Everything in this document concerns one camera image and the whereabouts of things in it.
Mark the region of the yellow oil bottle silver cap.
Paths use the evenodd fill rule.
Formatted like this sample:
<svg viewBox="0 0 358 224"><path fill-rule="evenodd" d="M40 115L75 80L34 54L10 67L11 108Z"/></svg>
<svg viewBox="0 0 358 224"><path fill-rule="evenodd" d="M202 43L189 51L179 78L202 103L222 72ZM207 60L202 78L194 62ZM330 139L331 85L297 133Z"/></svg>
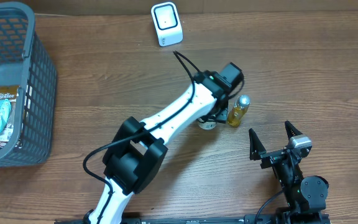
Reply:
<svg viewBox="0 0 358 224"><path fill-rule="evenodd" d="M251 100L248 95L239 96L235 102L232 110L227 116L227 123L230 126L238 127L241 123L242 117L247 113Z"/></svg>

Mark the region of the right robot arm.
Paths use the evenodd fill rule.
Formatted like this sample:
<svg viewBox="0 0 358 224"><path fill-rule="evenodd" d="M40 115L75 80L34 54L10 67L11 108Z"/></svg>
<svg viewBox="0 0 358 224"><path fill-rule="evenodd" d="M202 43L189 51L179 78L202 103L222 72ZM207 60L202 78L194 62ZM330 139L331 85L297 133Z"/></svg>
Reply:
<svg viewBox="0 0 358 224"><path fill-rule="evenodd" d="M330 223L329 216L321 213L326 208L328 181L318 175L304 177L299 167L311 151L311 139L289 121L285 122L285 129L288 144L273 152L267 152L256 132L249 129L250 160L261 161L263 169L271 167L282 189L247 219L251 223ZM264 208L279 195L285 196L287 206L277 208L274 214L262 215Z"/></svg>

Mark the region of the green lid white jar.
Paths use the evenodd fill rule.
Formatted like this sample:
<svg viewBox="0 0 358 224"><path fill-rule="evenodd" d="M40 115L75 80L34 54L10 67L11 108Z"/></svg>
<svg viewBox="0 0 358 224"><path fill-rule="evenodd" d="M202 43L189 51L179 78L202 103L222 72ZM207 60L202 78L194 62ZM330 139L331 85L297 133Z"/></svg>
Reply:
<svg viewBox="0 0 358 224"><path fill-rule="evenodd" d="M201 118L198 119L198 126L204 130L212 130L216 127L217 122L215 121L204 121Z"/></svg>

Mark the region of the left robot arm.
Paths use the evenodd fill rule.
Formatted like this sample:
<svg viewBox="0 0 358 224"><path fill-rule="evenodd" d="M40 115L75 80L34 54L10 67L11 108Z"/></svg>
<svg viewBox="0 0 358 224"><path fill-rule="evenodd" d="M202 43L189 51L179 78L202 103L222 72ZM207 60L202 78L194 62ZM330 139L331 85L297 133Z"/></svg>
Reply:
<svg viewBox="0 0 358 224"><path fill-rule="evenodd" d="M197 72L191 76L188 89L162 111L142 121L127 118L112 143L89 154L105 152L102 177L85 170L102 181L104 189L97 207L82 223L120 223L131 197L143 191L158 173L169 142L192 122L207 123L226 113L236 87L243 84L242 70L233 63L219 73Z"/></svg>

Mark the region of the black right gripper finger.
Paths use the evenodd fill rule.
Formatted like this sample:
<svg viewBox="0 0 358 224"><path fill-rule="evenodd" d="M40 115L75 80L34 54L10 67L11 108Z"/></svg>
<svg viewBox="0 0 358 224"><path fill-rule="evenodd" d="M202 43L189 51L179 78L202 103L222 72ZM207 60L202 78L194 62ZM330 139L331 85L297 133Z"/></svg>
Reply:
<svg viewBox="0 0 358 224"><path fill-rule="evenodd" d="M288 139L291 139L292 137L302 135L303 133L294 127L294 125L291 124L289 121L285 121L285 130L287 132Z"/></svg>
<svg viewBox="0 0 358 224"><path fill-rule="evenodd" d="M266 153L264 145L261 143L256 132L250 128L249 129L249 139L250 139L250 160L256 161L261 159L261 155Z"/></svg>

